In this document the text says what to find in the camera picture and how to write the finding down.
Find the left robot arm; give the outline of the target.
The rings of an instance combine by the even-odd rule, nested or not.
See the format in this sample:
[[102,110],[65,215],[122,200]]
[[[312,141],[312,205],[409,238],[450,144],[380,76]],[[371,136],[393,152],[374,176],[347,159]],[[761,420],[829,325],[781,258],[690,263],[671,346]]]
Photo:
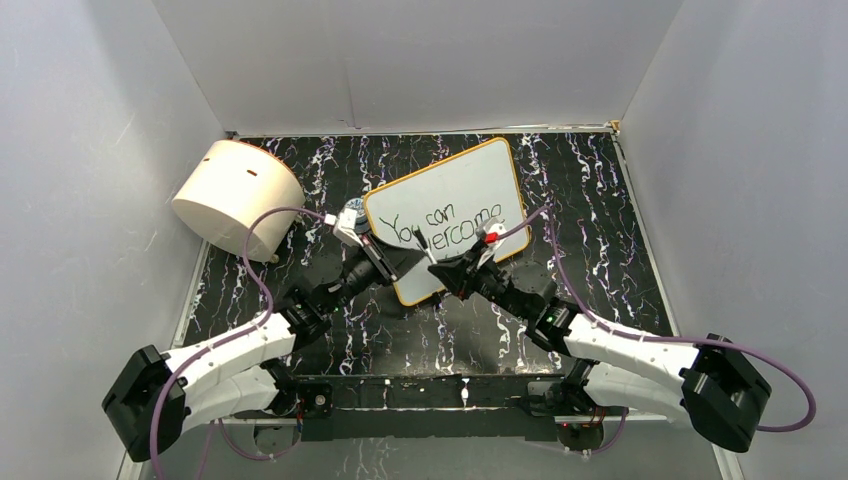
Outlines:
[[315,256],[269,310],[231,331],[170,351],[136,350],[101,403],[130,458],[148,461],[194,427],[236,413],[293,412],[299,391],[275,361],[323,337],[357,295],[395,283],[427,256],[419,242],[360,240],[344,257]]

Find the yellow framed whiteboard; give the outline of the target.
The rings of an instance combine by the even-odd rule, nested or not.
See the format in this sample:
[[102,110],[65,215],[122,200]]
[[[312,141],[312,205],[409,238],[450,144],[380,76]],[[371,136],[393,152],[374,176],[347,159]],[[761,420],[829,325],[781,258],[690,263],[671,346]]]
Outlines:
[[435,260],[470,249],[477,228],[491,217],[510,229],[527,216],[511,148],[502,137],[367,193],[364,209],[380,240],[419,250],[418,229]]

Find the white marker pen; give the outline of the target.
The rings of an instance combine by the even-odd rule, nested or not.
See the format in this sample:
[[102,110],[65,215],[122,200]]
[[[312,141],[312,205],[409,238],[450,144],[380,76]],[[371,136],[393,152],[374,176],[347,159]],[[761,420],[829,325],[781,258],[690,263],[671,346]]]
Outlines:
[[423,251],[426,254],[426,256],[429,259],[431,264],[437,263],[435,256],[433,255],[432,251],[429,248],[423,248]]

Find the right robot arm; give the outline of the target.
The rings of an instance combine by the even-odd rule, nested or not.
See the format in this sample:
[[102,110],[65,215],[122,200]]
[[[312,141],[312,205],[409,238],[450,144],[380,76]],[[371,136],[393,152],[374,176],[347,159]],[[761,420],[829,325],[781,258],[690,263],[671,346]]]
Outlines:
[[544,266],[530,262],[506,272],[484,250],[427,269],[457,298],[482,296],[525,321],[535,345],[575,359],[563,385],[571,411],[587,414],[598,406],[656,413],[725,450],[750,449],[772,389],[728,339],[711,334],[675,343],[592,320],[558,294]]

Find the black marker cap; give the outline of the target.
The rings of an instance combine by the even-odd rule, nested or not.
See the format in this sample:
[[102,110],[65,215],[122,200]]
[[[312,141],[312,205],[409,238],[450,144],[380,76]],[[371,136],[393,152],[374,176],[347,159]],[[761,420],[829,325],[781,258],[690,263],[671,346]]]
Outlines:
[[422,250],[426,250],[428,248],[428,243],[427,243],[427,240],[426,240],[425,236],[423,235],[422,231],[419,228],[415,228],[413,230],[413,235],[414,235],[419,247]]

